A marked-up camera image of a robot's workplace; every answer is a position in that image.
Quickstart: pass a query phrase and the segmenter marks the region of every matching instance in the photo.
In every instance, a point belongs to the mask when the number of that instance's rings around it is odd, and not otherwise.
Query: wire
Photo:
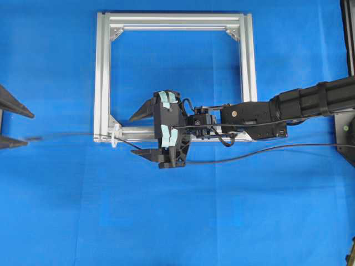
[[[335,112],[332,115],[339,115],[339,114],[345,114],[345,113],[350,113],[350,112],[355,113],[355,110],[354,111]],[[324,116],[323,115],[310,116],[307,118],[303,118],[304,120],[302,122],[308,120],[309,118],[317,118],[317,117],[324,117]],[[279,121],[260,123],[260,124],[249,124],[249,125],[246,125],[246,124],[207,124],[207,125],[191,125],[191,126],[174,126],[174,128],[175,129],[190,129],[190,128],[195,128],[195,127],[208,127],[208,126],[231,126],[231,127],[238,127],[238,128],[246,128],[246,127],[273,125],[273,124],[278,124],[278,123],[282,123],[282,122],[288,122],[290,120],[292,120],[292,119],[283,119],[283,120],[279,120]]]
[[[24,140],[26,141],[45,141],[46,138],[48,139],[55,139],[55,138],[59,138],[59,137],[71,137],[71,136],[100,136],[100,137],[109,137],[111,138],[111,136],[109,135],[101,135],[101,134],[94,134],[94,133],[88,133],[88,132],[63,132],[63,133],[56,133],[56,134],[52,134],[52,135],[47,135],[47,136],[34,136],[34,137],[26,137]],[[129,141],[120,139],[119,137],[115,137],[116,140],[122,141],[123,143],[137,149],[137,150],[141,150],[142,148],[132,144]]]
[[[293,147],[347,147],[347,148],[354,148],[355,149],[355,145],[350,145],[350,144],[333,144],[333,143],[289,144],[289,145],[270,147],[270,148],[250,152],[249,154],[244,154],[244,155],[234,157],[234,158],[229,158],[229,159],[223,159],[223,160],[217,160],[217,161],[187,161],[187,163],[193,164],[193,165],[209,165],[209,164],[213,164],[213,163],[231,162],[231,161],[241,160],[241,159],[253,156],[253,155],[261,154],[266,151],[272,151],[272,150],[283,149],[283,148],[293,148]]]
[[[219,135],[219,133],[217,132],[217,130],[216,130],[214,127],[212,127],[212,130],[214,131],[215,136],[218,138],[218,140],[219,140],[224,146],[226,146],[226,147],[231,147],[231,146],[234,145],[234,142],[235,142],[235,135],[234,135],[234,134],[233,134],[233,135],[230,135],[231,142],[228,143],[228,142],[226,142],[226,141],[224,141],[224,140],[222,139],[221,135]]]
[[[185,98],[184,100],[182,100],[182,101],[179,103],[179,104],[182,105],[181,108],[183,109],[184,113],[187,115],[187,112],[186,112],[186,109],[185,109],[185,106],[184,106],[184,104],[185,104],[186,101],[187,101],[187,103],[189,104],[189,107],[190,107],[191,111],[195,113],[195,110],[194,110],[194,108],[192,107],[192,103],[191,103],[191,100],[190,100],[189,98]]]

